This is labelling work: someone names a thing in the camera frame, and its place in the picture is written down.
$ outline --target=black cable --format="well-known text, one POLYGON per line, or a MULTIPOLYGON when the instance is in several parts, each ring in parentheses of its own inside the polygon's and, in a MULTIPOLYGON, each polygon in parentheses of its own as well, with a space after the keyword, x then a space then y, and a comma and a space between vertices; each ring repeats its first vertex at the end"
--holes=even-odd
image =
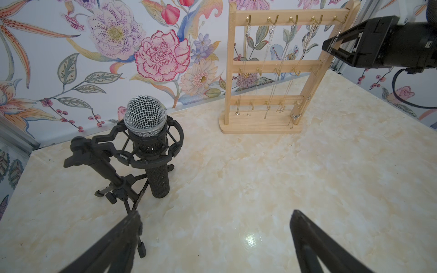
POLYGON ((398 76, 399 76, 399 74, 400 74, 401 72, 403 72, 403 71, 405 71, 405 70, 407 70, 407 69, 408 69, 408 68, 403 68, 403 69, 399 70, 398 72, 396 72, 396 74, 393 76, 393 80, 392 80, 393 95, 395 95, 396 99, 398 99, 398 100, 400 100, 401 102, 403 102, 403 103, 405 103, 405 104, 408 104, 408 105, 410 105, 410 106, 414 106, 414 107, 422 108, 422 109, 437 109, 437 107, 420 106, 420 105, 417 105, 417 104, 413 104, 413 103, 408 102, 408 101, 406 101, 406 100, 404 100, 404 99, 401 99, 401 98, 398 96, 398 94, 396 94, 396 92, 395 92, 395 83, 396 83, 396 79, 398 78, 398 76))

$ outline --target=red tulip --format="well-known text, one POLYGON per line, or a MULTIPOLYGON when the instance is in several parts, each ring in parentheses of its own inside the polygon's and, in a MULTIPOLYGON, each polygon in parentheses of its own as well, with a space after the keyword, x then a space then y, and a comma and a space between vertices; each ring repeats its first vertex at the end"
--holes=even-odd
POLYGON ((161 12, 161 16, 167 24, 175 24, 179 20, 179 13, 180 11, 177 7, 167 4, 167 7, 161 12))
POLYGON ((194 3, 194 0, 180 0, 179 3, 182 6, 189 7, 189 6, 191 6, 194 3))

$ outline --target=floral wallpaper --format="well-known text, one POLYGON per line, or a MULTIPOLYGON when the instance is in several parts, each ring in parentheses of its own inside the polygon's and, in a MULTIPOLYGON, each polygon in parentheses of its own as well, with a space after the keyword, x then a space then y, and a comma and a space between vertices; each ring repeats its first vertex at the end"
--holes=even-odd
MULTIPOLYGON (((239 10, 347 2, 230 1, 239 10)), ((227 80, 239 92, 293 76, 224 77, 227 0, 5 0, 1 6, 0 118, 42 145, 110 129, 136 95, 171 109, 224 95, 227 80)), ((235 60, 291 60, 316 59, 330 26, 253 27, 247 40, 243 29, 235 60)))
MULTIPOLYGON (((426 4, 414 8, 416 22, 426 21, 426 4)), ((381 9, 373 17, 399 15, 399 7, 396 0, 386 0, 381 9)), ((420 122, 433 129, 437 129, 437 110, 427 110, 406 105, 396 99, 392 91, 393 75, 401 67, 390 69, 359 69, 347 67, 344 76, 356 82, 375 96, 382 98, 394 107, 416 118, 420 122)), ((403 73, 396 81, 396 94, 404 100, 417 105, 437 106, 437 95, 434 87, 434 69, 426 69, 423 73, 409 75, 403 73)))

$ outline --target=microphone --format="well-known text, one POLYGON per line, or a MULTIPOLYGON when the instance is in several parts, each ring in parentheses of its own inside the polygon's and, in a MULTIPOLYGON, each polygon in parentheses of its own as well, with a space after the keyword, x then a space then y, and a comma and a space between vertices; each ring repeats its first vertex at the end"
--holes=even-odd
MULTIPOLYGON (((163 158, 168 149, 167 114, 161 102, 151 96, 136 96, 128 102, 125 125, 133 142, 133 154, 147 161, 163 158)), ((165 197, 170 191, 167 164, 145 168, 152 195, 165 197)))

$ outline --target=microphone stand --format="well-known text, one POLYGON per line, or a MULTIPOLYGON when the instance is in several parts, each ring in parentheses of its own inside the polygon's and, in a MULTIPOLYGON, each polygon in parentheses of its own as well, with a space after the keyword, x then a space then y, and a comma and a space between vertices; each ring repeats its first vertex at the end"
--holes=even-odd
MULTIPOLYGON (((147 156, 140 151, 140 145, 135 145, 135 142, 134 151, 132 153, 125 151, 128 142, 135 137, 135 135, 130 134, 130 132, 127 134, 125 132, 127 129, 128 128, 126 127, 124 121, 121 120, 107 135, 96 135, 92 139, 84 137, 73 138, 70 145, 73 155, 65 159, 64 168, 80 165, 88 165, 93 168, 103 178, 110 181, 108 187, 103 190, 96 191, 94 195, 97 197, 103 197, 105 195, 111 204, 115 204, 117 202, 117 198, 120 199, 123 201, 126 211, 129 214, 131 211, 135 211, 137 209, 138 203, 144 195, 149 182, 146 181, 139 194, 132 189, 132 185, 138 180, 147 178, 147 174, 142 174, 139 176, 133 176, 132 174, 127 176, 119 176, 115 171, 115 168, 110 164, 110 157, 114 156, 121 163, 127 166, 131 165, 133 168, 138 169, 152 169, 162 166, 167 164, 172 157, 175 157, 179 153, 184 142, 184 132, 177 121, 167 116, 166 124, 164 125, 163 130, 157 136, 142 138, 142 143, 162 143, 162 148, 159 151, 147 156), (174 126, 177 129, 180 136, 179 141, 176 141, 170 134, 169 129, 171 126, 174 126), (115 149, 114 144, 110 142, 115 139, 119 132, 123 132, 128 137, 122 150, 115 149), (171 146, 168 146, 166 137, 167 134, 174 141, 171 146), (139 155, 139 160, 135 160, 135 154, 139 155), (132 209, 129 206, 128 198, 133 202, 132 209)), ((173 164, 167 166, 168 172, 172 171, 173 169, 173 164)), ((141 258, 146 256, 146 248, 139 236, 137 249, 141 258)))

